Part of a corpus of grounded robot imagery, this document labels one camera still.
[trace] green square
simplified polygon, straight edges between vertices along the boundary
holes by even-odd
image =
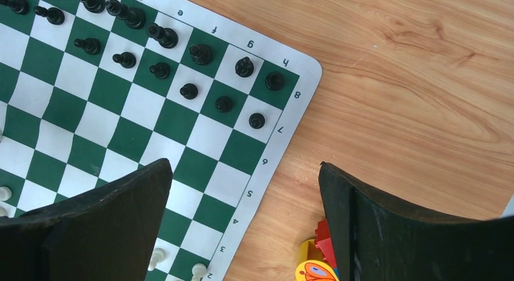
[[[232,130],[219,161],[252,175],[265,147],[265,143]]]
[[[98,144],[74,135],[68,164],[98,177],[104,163],[106,150]]]
[[[204,194],[193,220],[224,233],[235,210],[235,207]]]
[[[128,7],[140,8],[145,14],[146,25],[139,30],[134,30],[129,28],[124,21],[115,19],[112,32],[143,47],[146,46],[146,42],[149,39],[148,35],[146,34],[146,26],[149,23],[155,21],[155,18],[157,17],[157,11],[135,0],[121,0],[121,3],[126,4]]]
[[[28,39],[28,46],[21,65],[21,71],[50,85],[55,84],[61,66],[63,51],[34,38]]]
[[[232,100],[232,109],[226,113],[220,113],[216,109],[216,100],[221,96],[227,96]],[[200,113],[233,128],[241,113],[246,97],[247,95],[239,90],[214,80]]]
[[[88,101],[120,115],[131,85],[129,81],[99,68]]]
[[[17,15],[10,8],[0,6],[0,23],[30,35],[34,17],[36,16],[32,9],[38,5],[39,0],[27,0],[27,3],[29,11],[26,15]]]
[[[173,262],[170,274],[181,280],[191,280],[193,278],[191,268],[198,263],[209,267],[210,261],[180,248]]]
[[[53,5],[54,7],[67,11],[73,15],[77,14],[77,9],[79,7],[79,0],[42,0],[45,2],[48,2],[49,4]]]
[[[84,113],[85,104],[85,100],[54,87],[43,119],[74,133]]]
[[[27,180],[57,192],[65,168],[65,163],[39,151],[34,151]]]
[[[84,40],[87,38],[95,38],[100,42],[100,53],[96,55],[89,55],[83,49],[77,48],[75,47],[75,45],[73,45],[75,39]],[[68,38],[68,44],[66,45],[66,53],[70,53],[71,55],[76,56],[86,62],[89,62],[95,66],[99,66],[108,38],[109,32],[107,30],[104,30],[103,28],[98,27],[97,25],[93,25],[90,22],[87,22],[79,17],[76,17],[73,21],[72,32],[70,33],[70,37]]]
[[[139,162],[151,135],[152,131],[149,129],[120,117],[114,136],[107,148]]]
[[[198,44],[204,44],[209,46],[213,56],[211,63],[207,65],[198,65],[193,62],[191,55],[189,55],[189,47]],[[214,78],[216,76],[216,73],[218,72],[218,68],[221,65],[221,61],[223,60],[223,56],[225,56],[225,51],[227,51],[228,46],[229,43],[195,28],[193,29],[193,33],[191,34],[191,38],[189,39],[187,48],[185,49],[184,55],[182,56],[182,60],[180,61],[180,63],[200,73],[203,73],[211,78]]]
[[[14,207],[18,206],[19,196],[23,190],[25,179],[0,169],[0,187],[7,186],[13,195],[5,202]]]
[[[150,66],[159,62],[167,63],[170,66],[170,76],[165,79],[158,79],[154,74],[150,73]],[[172,80],[177,68],[177,62],[159,55],[154,51],[145,49],[141,56],[141,60],[139,61],[139,67],[136,72],[136,76],[134,77],[134,83],[166,97],[170,86],[172,85]]]
[[[36,148],[40,123],[40,118],[8,105],[5,115],[4,136],[31,148]]]
[[[266,86],[266,77],[271,72],[280,72],[284,76],[284,87],[272,91]],[[259,75],[255,79],[250,95],[276,108],[284,109],[291,93],[295,89],[299,76],[270,62],[264,61]]]
[[[168,243],[181,246],[191,220],[171,211],[164,210],[158,237]]]
[[[204,192],[218,161],[188,147],[184,149],[173,178]]]
[[[0,101],[9,103],[11,96],[15,92],[18,82],[19,71],[0,63],[0,74],[2,76],[2,88],[0,88]]]
[[[185,145],[193,131],[196,118],[198,113],[166,99],[153,130]]]

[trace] chess board mat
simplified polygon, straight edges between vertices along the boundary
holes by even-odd
[[[321,78],[313,58],[186,0],[120,0],[143,9],[147,24],[174,29],[179,43],[164,49],[144,28],[132,30],[107,12],[89,13],[77,0],[28,0],[65,14],[51,25],[30,11],[0,8],[0,202],[10,217],[73,197],[166,157],[174,179],[155,247],[166,259],[147,280],[190,280],[204,263],[205,280],[222,280],[267,185]],[[74,48],[97,38],[102,52]],[[192,62],[187,47],[207,44],[214,60]],[[129,51],[134,68],[112,61]],[[249,78],[238,59],[255,65]],[[165,80],[149,66],[166,62]],[[270,91],[265,77],[281,72],[285,86]],[[178,90],[199,88],[194,100]],[[215,110],[230,96],[228,113]],[[252,113],[265,125],[250,128]]]

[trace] white pawn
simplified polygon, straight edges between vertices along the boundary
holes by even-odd
[[[13,195],[11,189],[9,187],[0,187],[0,201],[7,201]]]
[[[207,275],[207,267],[204,264],[198,263],[193,266],[193,278],[191,281],[200,281],[205,275]]]
[[[166,252],[163,249],[154,249],[150,258],[150,264],[148,265],[148,271],[153,271],[157,264],[164,261],[164,259],[166,259]]]

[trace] wooden table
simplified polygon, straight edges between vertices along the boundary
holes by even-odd
[[[321,84],[226,280],[294,280],[321,161],[499,216],[514,193],[514,0],[191,0],[316,58]]]

